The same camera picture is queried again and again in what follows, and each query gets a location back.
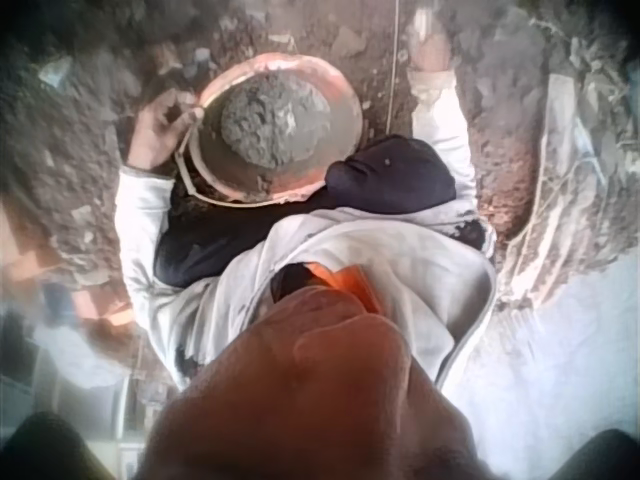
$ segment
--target white long-sleeve shirt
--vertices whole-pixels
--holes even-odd
[[[410,81],[419,100],[414,136],[428,142],[449,167],[456,200],[411,215],[342,208],[288,217],[220,277],[186,289],[164,285],[153,274],[174,180],[123,169],[116,229],[124,280],[136,321],[179,387],[188,379],[176,366],[178,349],[198,364],[211,362],[259,315],[269,282],[282,267],[312,262],[334,271],[360,265],[427,374],[441,387],[459,375],[494,302],[495,273],[487,260],[494,234],[487,225],[482,252],[449,238],[456,227],[479,219],[455,75],[410,73]]]

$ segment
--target person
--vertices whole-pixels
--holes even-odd
[[[116,197],[122,269],[183,392],[137,478],[491,478],[440,393],[491,312],[495,233],[429,13],[409,28],[414,138],[336,162],[304,203],[169,223],[162,170],[203,112],[172,90],[140,113]]]

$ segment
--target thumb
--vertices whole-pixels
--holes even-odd
[[[168,135],[176,143],[187,132],[189,127],[196,123],[198,120],[204,117],[204,110],[202,108],[194,108],[186,113],[180,115],[180,117],[169,126]]]

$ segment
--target ground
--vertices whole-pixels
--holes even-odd
[[[15,14],[18,20],[5,30],[2,47],[1,185],[44,224],[50,243],[65,260],[56,280],[72,288],[120,281],[113,229],[118,168],[126,159],[136,112],[170,86],[199,92],[215,75],[263,52],[315,55],[338,67],[354,86],[368,138],[386,133],[393,1],[27,3],[38,9]],[[391,132],[405,135],[411,133],[415,104],[402,34],[416,3],[399,3]],[[548,73],[569,63],[569,45],[558,46],[553,29],[531,19],[549,12],[548,18],[563,28],[576,30],[567,31],[570,36],[584,33],[589,19],[569,15],[564,5],[575,2],[441,3],[470,124],[479,207],[498,232],[500,265],[508,241],[529,221],[535,198]],[[548,3],[554,7],[544,10]],[[350,44],[334,45],[345,31]],[[554,60],[558,51],[563,55]],[[67,56],[71,68],[57,87],[39,78],[45,65]],[[202,181],[196,183],[206,188]],[[187,197],[178,183],[172,216],[202,215],[209,208]],[[612,255],[633,243],[627,238]]]

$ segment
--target dirt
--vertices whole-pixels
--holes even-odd
[[[67,260],[61,278],[71,286],[95,271],[120,278],[113,229],[118,169],[126,160],[136,113],[166,88],[199,92],[227,68],[264,52],[314,55],[335,65],[353,85],[363,104],[364,141],[386,134],[392,1],[40,3],[41,10],[18,15],[15,28],[4,33],[0,122],[6,168],[0,183],[46,226]],[[480,210],[496,227],[504,252],[530,215],[549,59],[560,50],[545,28],[531,25],[530,16],[514,8],[515,0],[441,3],[469,120]],[[545,2],[528,3],[538,8]],[[415,4],[400,2],[391,133],[404,135],[411,133],[415,101],[402,34]],[[556,17],[569,11],[552,10]],[[580,24],[575,28],[583,29],[581,17],[574,18]],[[19,29],[25,22],[33,27],[30,35]],[[38,72],[64,55],[73,64],[56,90],[43,84]],[[197,176],[195,184],[201,193],[213,194]],[[188,197],[180,181],[172,202],[174,220],[211,208]],[[615,205],[606,207],[606,215]],[[74,217],[79,209],[83,215]]]
[[[327,99],[291,73],[258,75],[239,86],[222,111],[224,141],[265,168],[308,159],[329,132]]]

